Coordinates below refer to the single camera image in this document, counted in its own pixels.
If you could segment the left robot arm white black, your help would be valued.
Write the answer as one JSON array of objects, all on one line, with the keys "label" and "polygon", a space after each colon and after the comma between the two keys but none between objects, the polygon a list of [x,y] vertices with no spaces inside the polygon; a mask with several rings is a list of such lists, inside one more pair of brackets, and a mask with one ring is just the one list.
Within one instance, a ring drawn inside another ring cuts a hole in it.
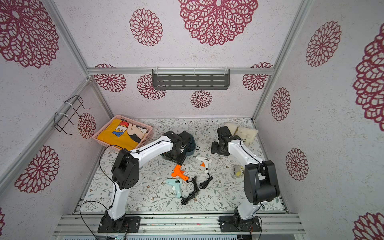
[{"label": "left robot arm white black", "polygon": [[112,221],[125,217],[129,189],[139,181],[142,165],[160,155],[164,155],[166,160],[182,165],[193,142],[193,136],[186,131],[180,134],[168,131],[157,140],[138,149],[120,150],[111,170],[116,191],[111,199],[110,208],[106,210],[107,216]]}]

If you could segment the orange hot glue gun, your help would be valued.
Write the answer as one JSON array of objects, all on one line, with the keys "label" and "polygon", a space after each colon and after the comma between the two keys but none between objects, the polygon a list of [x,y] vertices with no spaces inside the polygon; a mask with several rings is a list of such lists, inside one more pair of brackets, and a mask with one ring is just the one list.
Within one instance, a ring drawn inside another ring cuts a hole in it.
[{"label": "orange hot glue gun", "polygon": [[185,171],[182,171],[181,170],[181,165],[177,165],[175,168],[174,168],[174,171],[171,173],[171,176],[173,178],[180,178],[182,179],[183,181],[187,182],[189,180],[189,177],[185,176],[184,175],[184,172]]}]

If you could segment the white hot glue gun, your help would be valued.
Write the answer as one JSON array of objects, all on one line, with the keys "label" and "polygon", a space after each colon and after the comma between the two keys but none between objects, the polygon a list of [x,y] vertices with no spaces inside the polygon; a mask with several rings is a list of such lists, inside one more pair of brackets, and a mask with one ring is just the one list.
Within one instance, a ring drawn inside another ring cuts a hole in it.
[{"label": "white hot glue gun", "polygon": [[198,161],[202,162],[201,166],[204,168],[204,173],[208,174],[212,160],[201,156],[196,156],[196,158]]}]

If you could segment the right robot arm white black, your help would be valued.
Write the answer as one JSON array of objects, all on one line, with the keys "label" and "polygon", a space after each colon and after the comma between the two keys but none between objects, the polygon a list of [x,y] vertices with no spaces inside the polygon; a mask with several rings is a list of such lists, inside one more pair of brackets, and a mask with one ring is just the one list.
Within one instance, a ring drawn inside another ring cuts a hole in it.
[{"label": "right robot arm white black", "polygon": [[254,154],[239,136],[232,135],[227,126],[217,129],[218,141],[212,143],[211,153],[235,157],[244,168],[246,200],[234,211],[234,222],[243,224],[255,218],[262,202],[280,196],[275,164]]}]

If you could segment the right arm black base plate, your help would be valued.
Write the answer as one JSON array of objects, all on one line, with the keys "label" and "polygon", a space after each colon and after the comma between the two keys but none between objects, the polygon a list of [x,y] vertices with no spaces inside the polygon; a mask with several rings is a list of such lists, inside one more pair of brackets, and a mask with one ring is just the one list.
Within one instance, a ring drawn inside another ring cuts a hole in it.
[{"label": "right arm black base plate", "polygon": [[260,232],[262,226],[258,218],[242,220],[237,215],[219,216],[221,232]]}]

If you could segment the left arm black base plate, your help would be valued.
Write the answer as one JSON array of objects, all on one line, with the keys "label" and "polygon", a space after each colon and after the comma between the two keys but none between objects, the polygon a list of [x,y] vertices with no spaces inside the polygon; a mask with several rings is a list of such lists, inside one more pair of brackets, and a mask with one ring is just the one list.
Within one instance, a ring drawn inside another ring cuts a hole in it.
[{"label": "left arm black base plate", "polygon": [[99,224],[98,233],[138,233],[141,217],[122,216],[118,220],[113,220],[109,215],[102,217]]}]

